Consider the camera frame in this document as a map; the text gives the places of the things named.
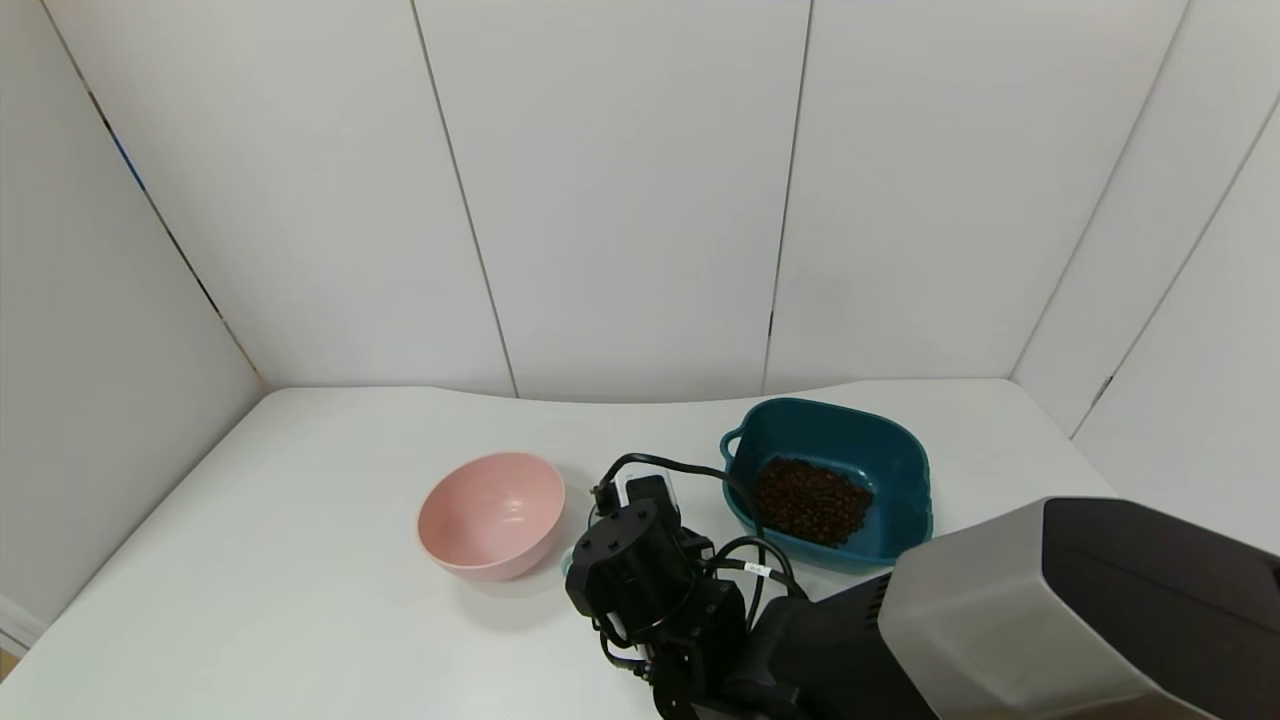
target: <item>wall panel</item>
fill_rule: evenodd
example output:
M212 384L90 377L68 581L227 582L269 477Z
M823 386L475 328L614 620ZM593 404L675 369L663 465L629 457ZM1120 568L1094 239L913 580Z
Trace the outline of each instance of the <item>wall panel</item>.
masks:
M522 396L760 389L805 0L419 0Z
M273 386L509 373L408 0L51 0Z
M1074 433L1204 231L1280 94L1280 3L1196 0L1014 370Z
M1007 377L1184 6L818 3L767 388Z
M261 396L45 10L0 3L0 632L35 641Z
M1116 491L1280 553L1280 117L1075 436Z

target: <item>black cable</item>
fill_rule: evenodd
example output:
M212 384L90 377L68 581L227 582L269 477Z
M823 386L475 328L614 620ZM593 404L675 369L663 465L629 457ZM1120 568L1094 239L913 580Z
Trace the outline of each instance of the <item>black cable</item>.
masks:
M745 561L735 560L732 557L713 560L708 562L707 566L718 570L746 570ZM786 585L788 597L799 597L801 600L809 600L809 593L804 592L804 588L800 587L800 583L796 583L795 578L792 578L790 574L783 573L782 570L778 570L776 568L767 568L767 570L769 571L768 578L771 580L777 580L783 585Z
M667 460L666 457L659 457L657 455L646 455L644 452L628 452L622 457L613 461L604 477L595 486L596 492L603 491L613 478L617 477L618 471L631 462L643 462L645 465L657 465L659 468L666 468L667 470L675 470L677 473L687 473L690 475L707 475L710 478L718 478L723 483L728 484L730 489L742 501L742 506L746 507L746 514L751 519L751 529L755 532L755 537L764 539L764 525L760 524L760 514L755 511L755 500L751 493L739 483L733 475L730 475L724 470L717 470L716 468L708 468L707 465L689 465L687 462L677 462L675 460ZM760 564L764 564L764 547L759 548ZM760 597L764 594L764 578L756 577L755 591L751 593L751 609L746 612L746 626L750 628L755 623L755 612L760 609Z
M791 568L791 560L787 557L787 555L785 552L782 552L782 548L778 547L778 546L776 546L776 544L773 544L773 542L769 541L769 539L767 539L767 538L758 538L755 536L744 536L744 537L740 537L737 539L728 541L727 543L724 543L724 547L719 548L719 552L717 552L708 561L708 564L716 562L718 560L724 560L735 550L737 550L740 547L749 546L749 544L754 544L756 547L767 550L771 555L773 555L774 557L778 559L778 565L782 566L782 571L783 573L786 573L787 575L795 577L795 570Z
M618 471L621 471L622 468L632 462L657 465L659 468L666 468L668 470L676 470L677 473L687 473L690 475L707 475L710 478L718 478L723 480L726 484L728 484L730 489L732 489L733 493L742 500L742 505L746 507L746 514L751 519L751 530L755 533L756 537L762 538L764 537L764 527L760 525L760 515L759 512L755 511L755 500L751 497L751 493L746 492L746 489L742 488L741 483L739 483L733 478L733 475L730 475L724 470L708 468L707 465L689 465L686 462L677 462L675 460L667 460L666 457L658 457L657 455L646 455L644 452L628 452L613 461L613 465L609 468L607 473L604 473L604 477L600 478L600 482L595 486L596 489L603 489L604 486L612 483L613 478L617 477Z
M626 657L618 657L609 652L609 637L604 634L604 629L600 629L600 651L604 652L604 657L609 659L609 664L614 667L621 667L622 670L630 670L636 676L641 676L645 673L646 662L644 660L630 660Z

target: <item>coffee bean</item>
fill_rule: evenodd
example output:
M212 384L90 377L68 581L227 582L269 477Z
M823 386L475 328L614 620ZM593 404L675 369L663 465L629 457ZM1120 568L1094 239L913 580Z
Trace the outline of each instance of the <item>coffee bean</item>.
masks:
M870 491L804 460L774 457L755 483L767 528L828 547L861 529L873 500Z

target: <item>white table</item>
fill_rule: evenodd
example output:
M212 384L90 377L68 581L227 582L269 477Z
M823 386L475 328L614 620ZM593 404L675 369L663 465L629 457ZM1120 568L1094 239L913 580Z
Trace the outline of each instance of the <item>white table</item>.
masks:
M1115 495L1005 380L861 382L800 396L888 416L920 439L936 534L1046 495ZM655 717L649 688L600 656L554 562L511 583L467 584L422 552L417 511L454 466L534 452L570 486L564 548L588 488L617 456L718 466L721 434L755 402L276 392L36 643L0 685L0 717ZM673 482L687 525L717 544L742 534L713 480ZM805 566L797 575L818 597L852 583Z

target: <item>teal basket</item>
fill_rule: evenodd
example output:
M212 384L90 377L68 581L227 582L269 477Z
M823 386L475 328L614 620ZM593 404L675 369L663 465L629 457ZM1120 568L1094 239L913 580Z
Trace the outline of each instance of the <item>teal basket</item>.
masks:
M737 439L737 450L730 443ZM933 537L929 459L906 428L870 413L780 397L760 402L742 424L721 438L724 470L742 489L774 457L800 459L835 470L874 493L863 528L840 547L826 547L765 529L792 560L845 573L869 573L892 565L899 555ZM750 516L737 493L724 484L724 501L748 532Z

